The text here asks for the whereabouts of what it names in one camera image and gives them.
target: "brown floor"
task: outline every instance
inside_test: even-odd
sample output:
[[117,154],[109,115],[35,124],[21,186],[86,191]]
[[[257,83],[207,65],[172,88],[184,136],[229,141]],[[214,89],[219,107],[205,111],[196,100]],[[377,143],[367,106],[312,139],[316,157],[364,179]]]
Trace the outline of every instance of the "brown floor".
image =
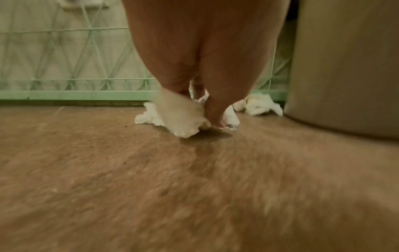
[[178,139],[141,108],[0,108],[0,251],[399,251],[399,145],[275,116]]

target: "crumpled tissue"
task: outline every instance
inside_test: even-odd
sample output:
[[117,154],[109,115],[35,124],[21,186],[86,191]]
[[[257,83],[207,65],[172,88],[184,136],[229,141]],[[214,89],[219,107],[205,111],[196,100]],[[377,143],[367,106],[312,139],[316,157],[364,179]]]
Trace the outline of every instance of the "crumpled tissue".
[[275,103],[269,94],[249,95],[245,99],[234,103],[233,108],[237,112],[245,111],[248,115],[261,115],[271,110],[278,116],[283,116],[283,109],[280,104]]
[[[200,130],[211,128],[204,116],[204,104],[208,93],[199,100],[191,100],[182,95],[162,88],[154,103],[144,103],[146,111],[135,118],[136,124],[164,126],[177,137],[189,138]],[[235,130],[240,121],[232,106],[224,112],[228,126]]]

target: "white object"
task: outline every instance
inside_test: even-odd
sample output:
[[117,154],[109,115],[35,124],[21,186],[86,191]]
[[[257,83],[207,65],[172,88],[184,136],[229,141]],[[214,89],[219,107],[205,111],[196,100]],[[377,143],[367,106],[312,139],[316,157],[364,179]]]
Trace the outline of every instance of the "white object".
[[278,103],[273,102],[269,94],[249,95],[234,103],[233,108],[237,112],[245,111],[248,115],[261,115],[271,110],[278,116],[283,116],[283,109]]
[[57,0],[63,10],[79,10],[81,4],[85,9],[108,8],[109,4],[106,0]]
[[[144,103],[146,111],[135,118],[136,124],[154,124],[166,127],[177,137],[189,138],[200,130],[211,128],[204,116],[204,104],[208,94],[200,100],[191,100],[182,95],[161,89],[154,103]],[[225,111],[228,127],[235,130],[240,121],[232,106]]]

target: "green wire rack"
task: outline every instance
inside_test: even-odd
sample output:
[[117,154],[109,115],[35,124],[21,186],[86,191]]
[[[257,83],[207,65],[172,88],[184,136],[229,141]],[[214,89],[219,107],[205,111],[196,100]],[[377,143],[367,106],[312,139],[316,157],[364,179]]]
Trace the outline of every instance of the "green wire rack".
[[[0,100],[151,100],[159,83],[134,49],[121,2],[107,4],[65,11],[56,0],[1,0]],[[253,90],[275,101],[287,90],[284,45]]]

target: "beige trash can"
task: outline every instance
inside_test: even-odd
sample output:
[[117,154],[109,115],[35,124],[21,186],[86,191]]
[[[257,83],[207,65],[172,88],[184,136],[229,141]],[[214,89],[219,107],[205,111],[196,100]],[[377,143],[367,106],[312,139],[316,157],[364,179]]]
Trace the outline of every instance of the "beige trash can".
[[285,114],[399,139],[399,0],[302,0]]

